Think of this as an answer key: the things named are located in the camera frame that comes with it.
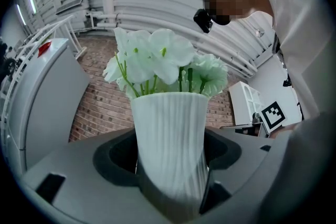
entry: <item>white shirt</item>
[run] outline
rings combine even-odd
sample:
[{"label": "white shirt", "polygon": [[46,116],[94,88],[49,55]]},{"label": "white shirt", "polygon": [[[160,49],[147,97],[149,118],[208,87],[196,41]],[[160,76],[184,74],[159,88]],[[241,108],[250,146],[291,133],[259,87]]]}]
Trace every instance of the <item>white shirt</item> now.
[{"label": "white shirt", "polygon": [[326,0],[269,0],[304,118],[336,108],[336,34]]}]

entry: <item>white vase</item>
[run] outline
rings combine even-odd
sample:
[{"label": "white vase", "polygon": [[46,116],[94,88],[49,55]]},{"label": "white vase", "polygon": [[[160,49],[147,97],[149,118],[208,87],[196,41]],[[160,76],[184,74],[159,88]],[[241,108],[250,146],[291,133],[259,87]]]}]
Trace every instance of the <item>white vase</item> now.
[{"label": "white vase", "polygon": [[198,216],[207,180],[204,129],[208,99],[171,92],[132,100],[144,196],[168,219]]}]

